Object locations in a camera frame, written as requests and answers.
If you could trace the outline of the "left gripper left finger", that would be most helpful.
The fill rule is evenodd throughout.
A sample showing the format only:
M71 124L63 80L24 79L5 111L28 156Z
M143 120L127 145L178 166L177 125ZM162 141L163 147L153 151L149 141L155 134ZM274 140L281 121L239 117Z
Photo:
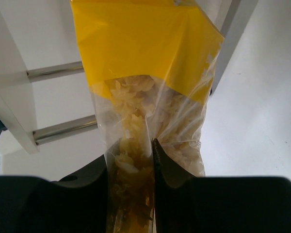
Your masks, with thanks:
M100 157L58 181L0 176L0 233L105 233L107 158Z

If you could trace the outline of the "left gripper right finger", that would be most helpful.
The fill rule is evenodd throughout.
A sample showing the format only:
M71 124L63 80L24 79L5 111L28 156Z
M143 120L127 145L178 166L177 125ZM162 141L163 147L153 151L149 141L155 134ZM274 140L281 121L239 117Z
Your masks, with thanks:
M195 177L152 142L159 233L291 233L291 181Z

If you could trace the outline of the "yellow macaroni bag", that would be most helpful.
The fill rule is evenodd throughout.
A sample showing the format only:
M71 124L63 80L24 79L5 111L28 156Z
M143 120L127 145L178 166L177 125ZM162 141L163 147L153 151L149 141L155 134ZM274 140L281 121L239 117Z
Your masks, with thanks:
M201 128L223 36L194 0L73 0L82 65L106 145L106 231L150 233L152 142L205 175Z

